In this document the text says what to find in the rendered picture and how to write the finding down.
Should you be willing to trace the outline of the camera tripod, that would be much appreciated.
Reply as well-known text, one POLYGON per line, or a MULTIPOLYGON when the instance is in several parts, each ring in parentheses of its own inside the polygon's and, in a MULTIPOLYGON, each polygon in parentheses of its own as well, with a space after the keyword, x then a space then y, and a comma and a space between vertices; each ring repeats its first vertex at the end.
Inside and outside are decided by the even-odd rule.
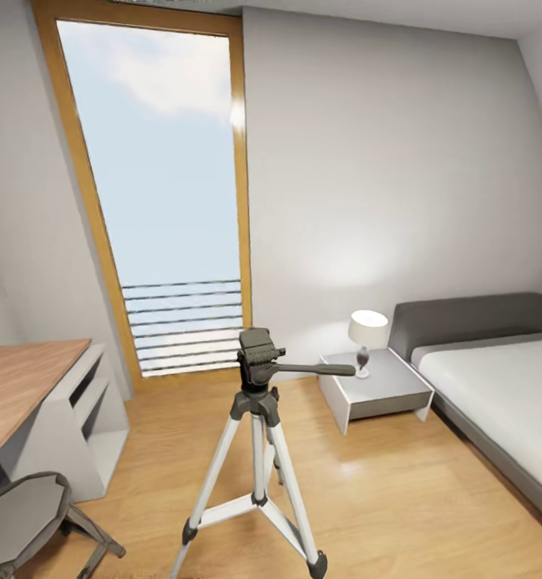
POLYGON ((277 372, 355 376, 356 368, 351 364, 279 364, 274 360, 285 356, 286 349, 276 349, 269 335, 270 329, 264 327, 247 328, 246 331, 239 332, 242 351, 237 352, 237 361, 240 364, 242 391, 235 395, 228 422, 194 510, 183 528, 183 543, 168 579, 176 579, 189 544, 199 529, 254 509, 261 511, 302 556, 308 565, 310 576, 313 579, 324 579, 328 564, 326 553, 317 551, 314 543, 277 412, 280 396, 275 386, 268 392, 269 381, 277 372), (236 428, 247 411, 250 411, 252 417, 254 492, 204 511, 236 428), (264 424, 268 441, 265 455, 264 424), (267 496, 273 464, 277 469, 279 484, 284 485, 285 481, 299 530, 267 496))

